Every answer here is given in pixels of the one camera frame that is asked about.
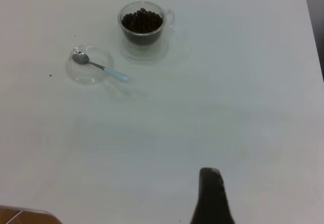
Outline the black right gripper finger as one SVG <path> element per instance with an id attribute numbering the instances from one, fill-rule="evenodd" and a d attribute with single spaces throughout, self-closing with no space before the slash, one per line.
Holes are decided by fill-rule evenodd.
<path id="1" fill-rule="evenodd" d="M 191 223 L 234 223 L 224 181 L 216 168 L 199 171 L 198 201 Z"/>

